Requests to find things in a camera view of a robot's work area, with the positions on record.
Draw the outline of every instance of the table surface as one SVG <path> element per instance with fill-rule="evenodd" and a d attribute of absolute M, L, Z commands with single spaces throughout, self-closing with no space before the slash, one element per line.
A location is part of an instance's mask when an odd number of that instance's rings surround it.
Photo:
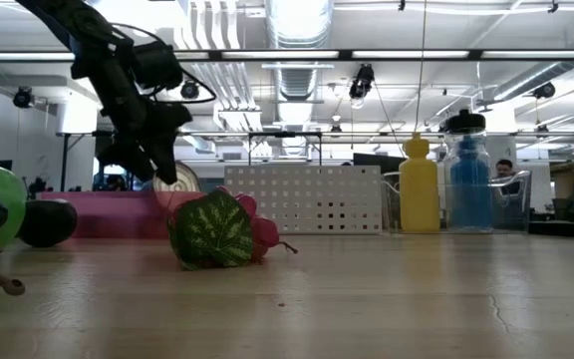
<path fill-rule="evenodd" d="M 300 253 L 197 272 L 165 241 L 16 245 L 0 358 L 574 358 L 574 239 L 285 239 Z"/>

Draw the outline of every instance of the yellow bottle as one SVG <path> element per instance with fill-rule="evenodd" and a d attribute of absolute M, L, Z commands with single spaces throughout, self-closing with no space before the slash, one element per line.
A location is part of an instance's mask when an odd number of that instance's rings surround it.
<path fill-rule="evenodd" d="M 414 133 L 405 143 L 409 158 L 400 165 L 400 207 L 403 231 L 439 232 L 437 165 L 427 160 L 429 141 Z"/>

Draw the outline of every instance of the blue bottle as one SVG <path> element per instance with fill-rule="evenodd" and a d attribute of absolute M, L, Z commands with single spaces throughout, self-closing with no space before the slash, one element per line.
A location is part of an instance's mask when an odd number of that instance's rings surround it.
<path fill-rule="evenodd" d="M 492 230 L 490 158 L 484 146 L 485 128 L 484 116 L 472 115 L 467 110 L 446 122 L 445 140 L 449 152 L 444 159 L 444 167 L 450 230 Z"/>

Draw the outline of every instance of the perforated white panel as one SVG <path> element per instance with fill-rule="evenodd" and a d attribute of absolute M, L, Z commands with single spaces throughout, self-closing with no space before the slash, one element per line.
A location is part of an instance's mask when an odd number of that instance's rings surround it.
<path fill-rule="evenodd" d="M 227 167 L 225 186 L 253 196 L 281 234 L 382 231 L 379 167 Z"/>

